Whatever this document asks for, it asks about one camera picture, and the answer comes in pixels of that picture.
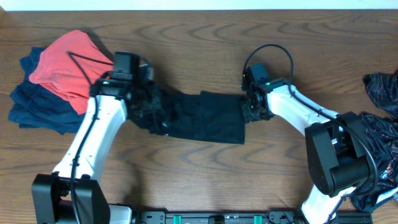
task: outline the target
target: pile of clothes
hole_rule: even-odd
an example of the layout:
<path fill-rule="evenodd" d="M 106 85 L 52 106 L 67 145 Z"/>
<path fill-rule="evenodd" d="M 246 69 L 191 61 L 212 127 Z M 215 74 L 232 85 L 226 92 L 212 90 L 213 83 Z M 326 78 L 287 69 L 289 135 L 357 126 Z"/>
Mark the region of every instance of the pile of clothes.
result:
<path fill-rule="evenodd" d="M 90 84 L 68 52 L 112 63 L 80 30 L 61 36 L 46 49 L 32 47 L 30 55 L 21 59 L 25 79 L 11 93 L 15 105 L 9 113 L 10 121 L 19 123 L 20 128 L 49 128 L 61 134 L 79 130 Z M 113 70 L 112 65 L 78 57 L 75 60 L 92 83 L 104 72 Z M 140 128 L 176 138 L 244 144 L 239 96 L 208 92 L 170 95 L 162 90 L 157 94 L 160 108 L 129 118 Z"/>
<path fill-rule="evenodd" d="M 351 202 L 357 210 L 373 212 L 392 198 L 398 203 L 398 74 L 366 75 L 364 84 L 374 104 L 391 116 L 379 118 L 369 113 L 360 114 L 376 159 L 379 183 L 372 194 L 351 197 Z M 362 189 L 370 187 L 371 183 L 368 183 Z"/>
<path fill-rule="evenodd" d="M 91 39 L 79 30 L 69 32 L 48 48 L 32 47 L 20 60 L 24 81 L 11 93 L 15 105 L 8 119 L 20 128 L 49 128 L 76 133 L 84 118 L 90 84 L 67 52 L 111 63 Z M 92 81 L 112 66 L 79 59 Z"/>

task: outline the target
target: black cloth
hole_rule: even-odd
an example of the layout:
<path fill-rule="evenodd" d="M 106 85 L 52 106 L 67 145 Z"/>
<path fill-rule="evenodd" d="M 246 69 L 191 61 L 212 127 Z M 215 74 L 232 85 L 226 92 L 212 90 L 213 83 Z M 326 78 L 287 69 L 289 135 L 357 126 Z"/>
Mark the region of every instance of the black cloth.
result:
<path fill-rule="evenodd" d="M 15 105 L 9 112 L 8 120 L 19 123 L 20 128 L 48 128 L 60 134 L 76 133 L 84 115 L 78 115 L 69 102 L 29 81 L 29 75 L 36 69 L 41 47 L 32 47 L 29 56 L 20 59 L 25 72 L 24 81 L 11 93 Z"/>
<path fill-rule="evenodd" d="M 201 92 L 200 95 L 159 91 L 161 106 L 131 120 L 151 133 L 197 141 L 244 144 L 239 96 Z"/>
<path fill-rule="evenodd" d="M 354 207 L 363 212 L 373 212 L 386 203 L 394 194 L 376 203 L 379 196 L 395 189 L 398 184 L 398 83 L 397 75 L 376 73 L 364 78 L 366 92 L 374 104 L 384 109 L 390 118 L 379 118 L 362 113 L 361 119 L 366 127 L 366 135 L 379 171 L 379 183 L 371 195 L 352 197 Z M 364 184 L 360 191 L 371 186 Z"/>
<path fill-rule="evenodd" d="M 364 78 L 366 93 L 378 107 L 398 118 L 398 74 L 376 73 Z"/>

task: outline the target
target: green connector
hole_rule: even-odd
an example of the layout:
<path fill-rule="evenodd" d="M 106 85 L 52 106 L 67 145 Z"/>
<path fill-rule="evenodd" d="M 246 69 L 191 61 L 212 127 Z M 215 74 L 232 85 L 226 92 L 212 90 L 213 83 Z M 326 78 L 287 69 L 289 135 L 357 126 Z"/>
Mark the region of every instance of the green connector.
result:
<path fill-rule="evenodd" d="M 255 215 L 254 216 L 254 224 L 262 224 L 262 216 Z"/>
<path fill-rule="evenodd" d="M 182 224 L 182 217 L 181 217 L 181 215 L 174 215 L 174 216 L 173 216 L 173 224 Z"/>

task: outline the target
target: navy blue cloth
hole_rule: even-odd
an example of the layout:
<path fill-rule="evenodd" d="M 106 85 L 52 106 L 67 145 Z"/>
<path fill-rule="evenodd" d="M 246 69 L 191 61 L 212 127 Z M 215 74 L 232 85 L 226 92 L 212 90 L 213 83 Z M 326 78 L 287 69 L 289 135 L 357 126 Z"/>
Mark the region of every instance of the navy blue cloth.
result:
<path fill-rule="evenodd" d="M 36 69 L 44 50 L 32 47 L 30 55 L 20 59 L 25 77 L 11 93 L 15 105 L 8 120 L 19 123 L 20 128 L 48 128 L 60 134 L 76 133 L 84 115 L 78 115 L 69 102 L 29 81 L 29 75 Z"/>

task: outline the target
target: red cloth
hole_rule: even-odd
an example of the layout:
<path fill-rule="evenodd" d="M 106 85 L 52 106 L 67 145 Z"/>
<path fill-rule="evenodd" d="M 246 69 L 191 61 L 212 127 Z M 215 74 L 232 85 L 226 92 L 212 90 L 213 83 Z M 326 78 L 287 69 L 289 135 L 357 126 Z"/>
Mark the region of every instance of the red cloth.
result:
<path fill-rule="evenodd" d="M 74 30 L 61 36 L 40 54 L 39 64 L 29 76 L 29 80 L 69 101 L 78 114 L 83 114 L 87 110 L 90 84 L 69 57 L 68 51 L 112 63 L 98 50 L 87 34 L 80 30 Z M 84 69 L 92 83 L 104 72 L 113 69 L 111 65 L 92 62 L 79 57 L 74 58 Z"/>

